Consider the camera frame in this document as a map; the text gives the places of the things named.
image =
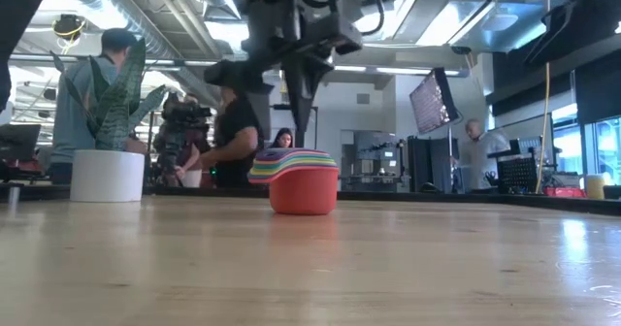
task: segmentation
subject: person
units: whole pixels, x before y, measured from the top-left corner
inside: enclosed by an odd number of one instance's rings
[[[95,61],[104,79],[112,83],[125,61],[129,49],[137,43],[125,29],[114,28],[101,36],[101,55]],[[70,67],[58,83],[49,175],[52,184],[69,184],[73,173],[74,153],[78,149],[95,148],[95,140],[86,127],[86,116],[79,103],[69,94],[65,78],[71,80],[86,105],[92,103],[93,76],[90,63],[80,61]]]
[[[270,147],[293,147],[293,133],[288,128],[280,128]]]
[[[257,150],[263,147],[263,133],[244,96],[225,86],[221,93],[222,107],[214,127],[215,147],[201,156],[203,167],[215,167],[217,187],[248,187],[247,173]]]
[[[467,169],[469,177],[465,184],[471,193],[490,194],[493,188],[485,174],[498,171],[496,159],[487,155],[510,149],[508,140],[499,133],[483,132],[481,122],[476,118],[466,122],[466,133],[470,140],[462,145],[460,159],[452,159],[451,162],[456,167]]]

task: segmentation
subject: gray shirt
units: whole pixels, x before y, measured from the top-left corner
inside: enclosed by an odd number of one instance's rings
[[[106,57],[96,57],[95,61],[99,64],[106,81],[112,83],[117,75],[113,62]],[[74,83],[82,100],[93,91],[90,62],[86,60],[67,69],[63,77],[69,78]],[[76,150],[95,148],[95,139],[86,127],[86,114],[67,91],[63,77],[58,82],[51,163],[73,163]]]
[[[470,190],[489,189],[486,172],[498,173],[496,159],[488,158],[493,152],[509,150],[507,138],[495,132],[483,133],[478,141],[467,141],[461,147],[459,167],[465,168],[468,176],[464,183]]]

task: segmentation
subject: ceiling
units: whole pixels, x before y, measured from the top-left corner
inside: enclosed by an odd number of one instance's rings
[[[16,52],[47,53],[52,50],[60,53],[65,50],[70,55],[96,54],[100,51],[99,38],[103,29],[128,25],[127,17],[132,16],[132,19],[140,21],[138,28],[152,33],[154,43],[165,48],[169,58],[217,60],[222,57],[245,57],[240,50],[241,40],[247,37],[244,20],[205,23],[203,0],[95,0],[96,8],[93,8],[93,0],[89,0],[88,5],[83,1],[44,0]],[[377,22],[376,6],[371,1],[342,0],[340,5],[347,15],[360,13],[361,18],[353,19],[359,28],[370,28]],[[552,4],[562,1],[551,0]],[[453,46],[470,47],[474,53],[509,51],[544,30],[539,20],[545,13],[545,4],[546,0],[384,0],[386,22],[382,32],[366,38],[363,50],[334,57],[334,64],[368,68],[445,67],[467,73],[464,57],[455,54],[447,45],[451,39]],[[318,17],[326,11],[311,12]],[[62,14],[78,15],[87,20],[79,40],[69,48],[67,41],[59,39],[51,31],[51,25]],[[498,15],[517,17],[517,21],[507,30],[489,31],[489,24],[493,23],[491,20]],[[160,48],[149,51],[163,52]],[[16,65],[21,66],[19,71],[23,81],[45,84],[50,76],[55,75],[50,68],[40,68],[49,67],[50,63],[38,64],[38,67],[32,63],[11,63],[14,70]],[[151,72],[149,76],[154,77],[154,81],[174,82],[185,90],[205,89],[200,80],[201,67],[181,69],[182,73]],[[382,88],[389,78],[389,75],[380,75],[374,70],[367,70],[366,74],[335,71],[324,81],[368,82]],[[41,121],[38,110],[53,110],[52,102],[38,100],[41,89],[17,87],[16,109],[20,112],[29,109],[21,115],[24,120],[32,118]],[[212,104],[213,99],[207,99],[212,98],[208,97],[212,92],[201,94],[205,95],[204,103]],[[51,121],[52,118],[53,115],[43,120]]]

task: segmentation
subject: camera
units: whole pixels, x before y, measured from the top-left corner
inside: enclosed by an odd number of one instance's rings
[[[201,153],[209,151],[207,117],[211,116],[210,108],[202,108],[195,102],[182,102],[176,93],[169,94],[162,111],[164,123],[153,141],[153,147],[159,153],[160,182],[164,185],[180,184],[175,167],[180,156],[188,156],[182,155],[188,144],[194,144]]]

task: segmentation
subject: wooden table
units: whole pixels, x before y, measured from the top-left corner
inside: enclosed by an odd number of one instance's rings
[[[266,200],[23,203],[0,214],[2,325],[618,325],[621,220]]]

